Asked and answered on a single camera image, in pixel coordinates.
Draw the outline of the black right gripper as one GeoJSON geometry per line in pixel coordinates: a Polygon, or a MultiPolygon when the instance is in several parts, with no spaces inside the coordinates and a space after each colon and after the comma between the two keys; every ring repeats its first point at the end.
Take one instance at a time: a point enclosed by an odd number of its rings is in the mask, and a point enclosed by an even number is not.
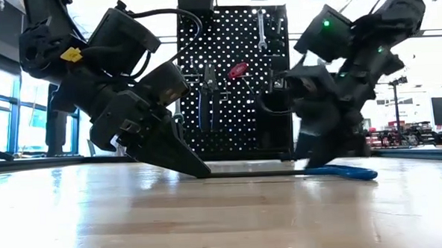
{"type": "Polygon", "coordinates": [[[322,65],[297,64],[285,74],[292,89],[293,111],[301,119],[293,159],[308,158],[306,169],[325,166],[352,153],[367,158],[371,148],[359,133],[329,132],[359,124],[365,102],[375,99],[373,80],[366,72],[332,75],[322,65]],[[312,146],[312,136],[318,137],[312,146]]]}

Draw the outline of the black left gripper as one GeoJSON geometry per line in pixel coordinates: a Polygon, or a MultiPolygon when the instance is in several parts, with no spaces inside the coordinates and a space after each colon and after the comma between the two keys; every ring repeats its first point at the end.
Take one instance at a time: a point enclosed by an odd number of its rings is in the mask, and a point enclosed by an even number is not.
{"type": "Polygon", "coordinates": [[[89,116],[90,140],[101,150],[115,152],[116,140],[135,161],[194,178],[211,175],[211,169],[178,136],[155,83],[147,77],[135,81],[77,69],[66,74],[51,103],[56,111],[79,109],[89,116]]]}

